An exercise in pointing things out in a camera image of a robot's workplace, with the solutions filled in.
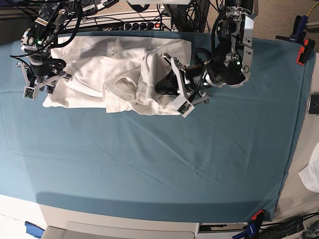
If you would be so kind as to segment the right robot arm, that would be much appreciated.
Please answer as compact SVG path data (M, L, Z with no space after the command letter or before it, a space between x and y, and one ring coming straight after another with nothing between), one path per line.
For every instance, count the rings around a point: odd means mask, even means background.
M77 17L75 29L67 41L58 43L58 35L63 31L64 22L70 16L69 3L67 0L40 0L38 3L40 4L38 17L20 40L24 54L11 55L11 58L19 61L17 67L21 68L25 78L23 96L32 100L35 100L44 88L52 94L58 80L73 78L64 71L66 62L53 58L51 49L65 47L74 39L83 15L81 1L75 0L74 15Z

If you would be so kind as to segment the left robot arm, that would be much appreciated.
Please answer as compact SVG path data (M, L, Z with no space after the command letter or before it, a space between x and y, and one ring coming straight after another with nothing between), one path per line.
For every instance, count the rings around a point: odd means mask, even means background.
M198 47L191 66L178 66L156 86L160 95L178 97L182 92L189 101L203 97L212 87L241 87L251 78L254 17L258 14L256 0L223 0L217 3L218 17L212 28L211 47Z

